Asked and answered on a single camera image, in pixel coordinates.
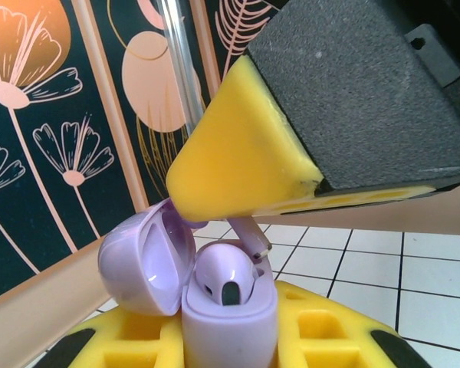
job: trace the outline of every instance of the yellow foam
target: yellow foam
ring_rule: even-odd
[[[313,196],[323,178],[243,56],[176,157],[166,184],[180,214],[197,222],[254,215]]]
[[[380,322],[292,284],[276,281],[278,354],[269,368],[395,368],[370,331]],[[96,333],[70,368],[184,368],[181,315],[146,317],[115,308],[75,327]]]
[[[366,205],[387,201],[402,201],[404,199],[430,193],[434,190],[435,188],[431,186],[410,186],[317,198],[305,197],[288,203],[276,203],[270,207],[259,209],[254,215],[280,215],[290,212],[333,209],[344,206]]]

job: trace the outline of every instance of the leaf illustration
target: leaf illustration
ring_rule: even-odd
[[[220,0],[215,12],[218,37],[228,50],[222,79],[230,68],[232,58],[243,54],[271,17],[272,7],[262,0]]]

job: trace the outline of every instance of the grout line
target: grout line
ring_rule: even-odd
[[[439,294],[439,293],[432,293],[430,291],[419,291],[419,290],[411,290],[411,289],[402,289],[402,291],[408,291],[410,293],[417,293],[417,294],[427,294],[427,295],[434,295],[436,297],[450,297],[452,299],[460,299],[459,296],[456,295],[447,295],[447,294]]]
[[[281,272],[283,272],[284,268],[286,267],[286,265],[288,264],[288,262],[290,261],[291,257],[293,257],[293,253],[294,251],[297,250],[298,248],[298,245],[300,244],[301,242],[301,239],[304,238],[305,234],[307,234],[307,231],[308,231],[309,228],[307,228],[304,233],[301,235],[300,239],[298,239],[297,241],[297,244],[294,246],[293,250],[291,251],[290,255],[288,256],[287,260],[283,263],[283,267],[281,267],[281,270],[279,270],[278,272],[278,276],[276,276],[276,280],[279,278],[279,276],[281,275]]]
[[[204,238],[204,239],[211,239],[211,240],[219,240],[218,238],[211,238],[209,236],[200,236],[200,235],[195,235],[195,238]],[[272,243],[272,245],[283,245],[285,247],[296,247],[296,245],[292,244],[282,244],[282,243]],[[344,251],[343,249],[337,249],[337,248],[325,248],[325,247],[311,247],[311,246],[305,246],[305,245],[298,245],[300,248],[312,248],[312,249],[324,249],[326,251]],[[396,257],[400,257],[400,255],[397,255],[395,253],[383,253],[380,251],[357,251],[353,249],[348,249],[347,251],[350,251],[352,253],[364,253],[368,255],[393,255]],[[424,257],[420,255],[403,255],[403,257],[407,258],[424,258],[424,259],[434,259],[437,261],[452,261],[452,262],[460,262],[460,259],[451,259],[451,258],[438,258],[438,257]]]
[[[396,326],[395,330],[399,332],[399,319],[400,319],[400,295],[402,291],[402,269],[403,269],[403,259],[404,259],[404,240],[406,233],[402,233],[402,240],[400,243],[400,264],[399,264],[399,285],[397,287],[397,307],[396,307]]]
[[[223,234],[222,236],[220,236],[220,237],[218,238],[218,240],[223,239],[223,237],[224,237],[225,235],[227,235],[231,230],[233,230],[233,227],[230,226],[230,229],[227,230],[227,231],[225,232],[225,234]]]
[[[422,341],[422,340],[417,340],[417,339],[411,339],[410,337],[402,337],[404,340],[407,341],[412,341],[413,343],[424,343],[425,345],[430,345],[432,347],[441,347],[443,349],[447,350],[454,350],[458,351],[460,353],[460,349],[457,347],[447,347],[446,345],[441,345],[439,343],[430,343],[429,341]]]
[[[271,224],[258,224],[258,225],[267,225],[268,226],[267,228],[262,230],[262,232],[266,232],[271,227]]]
[[[327,297],[330,297],[330,293],[332,292],[332,288],[334,287],[334,282],[336,282],[336,278],[337,278],[337,275],[339,274],[340,266],[341,266],[341,264],[343,263],[344,255],[346,255],[347,246],[348,246],[349,243],[350,243],[351,236],[353,236],[353,231],[354,231],[354,230],[351,230],[350,236],[347,237],[346,244],[344,245],[343,254],[340,255],[339,264],[337,265],[336,273],[334,274],[333,279],[332,279],[332,282],[330,283],[329,291],[327,292]]]
[[[451,258],[440,258],[440,257],[423,257],[421,255],[403,255],[404,257],[409,258],[425,258],[425,259],[435,259],[437,261],[452,261],[452,262],[460,262],[460,259],[451,259]]]
[[[293,272],[281,272],[282,274],[289,274],[291,276],[301,276],[303,278],[318,278],[320,280],[327,280],[327,281],[332,281],[332,279],[330,278],[322,278],[320,276],[310,276],[310,275],[307,275],[307,274],[295,274]],[[347,284],[355,284],[355,285],[363,285],[363,286],[371,286],[373,288],[382,288],[382,289],[390,289],[390,290],[396,290],[398,291],[398,287],[393,287],[393,286],[385,286],[385,285],[375,285],[375,284],[367,284],[365,282],[358,282],[358,281],[349,281],[349,280],[343,280],[343,279],[340,279],[340,278],[337,278],[336,281],[339,281],[339,282],[345,282]],[[419,291],[419,290],[411,290],[411,289],[402,289],[402,291],[408,291],[410,293],[416,293],[416,294],[427,294],[427,295],[434,295],[436,297],[450,297],[452,299],[460,299],[459,296],[455,296],[455,295],[447,295],[447,294],[437,294],[437,293],[431,293],[431,292],[428,292],[428,291]]]

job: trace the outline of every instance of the dark teal wallpaper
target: dark teal wallpaper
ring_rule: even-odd
[[[168,196],[165,176],[187,139],[179,92],[155,0],[91,2],[136,162],[150,204]],[[189,1],[181,2],[195,75],[204,104],[205,74]]]
[[[71,1],[0,1],[0,295],[133,213]]]
[[[247,44],[278,13],[278,8],[263,0],[199,1],[206,5],[218,72],[223,79]]]

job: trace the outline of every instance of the floor tile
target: floor tile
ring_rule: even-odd
[[[106,303],[102,304],[100,307],[98,307],[99,311],[107,312],[110,311],[111,309],[117,307],[117,303],[114,299],[109,299]]]
[[[399,333],[460,349],[460,299],[402,291]]]
[[[38,356],[36,359],[32,360],[25,368],[33,368],[36,364],[38,364],[39,360],[42,359],[46,355],[46,352],[43,352],[40,356]]]
[[[92,312],[91,314],[89,314],[89,316],[87,318],[84,319],[84,322],[86,320],[89,320],[91,318],[94,318],[94,317],[97,317],[99,314],[102,314],[102,312],[99,312],[98,310],[95,310],[94,312]]]
[[[284,267],[284,272],[318,278],[333,278],[343,252],[298,247]]]
[[[210,221],[206,227],[199,229],[194,233],[194,236],[202,236],[204,238],[221,238],[230,230],[231,226],[226,221]]]
[[[397,290],[336,281],[330,299],[395,327]]]
[[[219,240],[217,238],[199,238],[197,236],[194,237],[194,241],[196,243],[196,251],[201,249],[201,247],[207,245],[208,243],[214,242],[215,240]]]
[[[337,275],[338,280],[364,284],[399,286],[400,257],[346,251]]]
[[[408,341],[409,345],[433,368],[460,367],[460,352],[425,343]]]
[[[402,289],[460,297],[460,261],[404,257]]]
[[[288,245],[273,245],[273,248],[268,255],[269,262],[271,263],[271,269],[273,271],[281,271],[293,249],[294,247],[290,247]]]
[[[348,228],[308,228],[300,241],[303,247],[344,249],[351,230]]]
[[[272,244],[296,245],[305,230],[306,226],[271,225],[265,234]]]
[[[51,350],[54,348],[54,346],[63,338],[64,336],[60,337],[58,340],[54,341],[50,346],[49,348],[47,348],[46,350]]]
[[[322,278],[309,278],[306,276],[297,276],[295,274],[280,274],[278,280],[286,281],[290,284],[296,285],[299,288],[307,289],[315,294],[327,296],[329,292],[330,283],[332,280],[324,280]]]
[[[460,236],[407,232],[404,255],[460,260]]]
[[[259,228],[261,228],[263,232],[265,232],[266,229],[269,227],[268,224],[258,224],[258,225],[259,225]],[[237,234],[235,234],[235,231],[232,229],[223,236],[223,239],[238,239],[238,236]]]
[[[348,251],[373,251],[400,255],[402,248],[402,232],[374,232],[370,230],[354,230],[351,235]]]

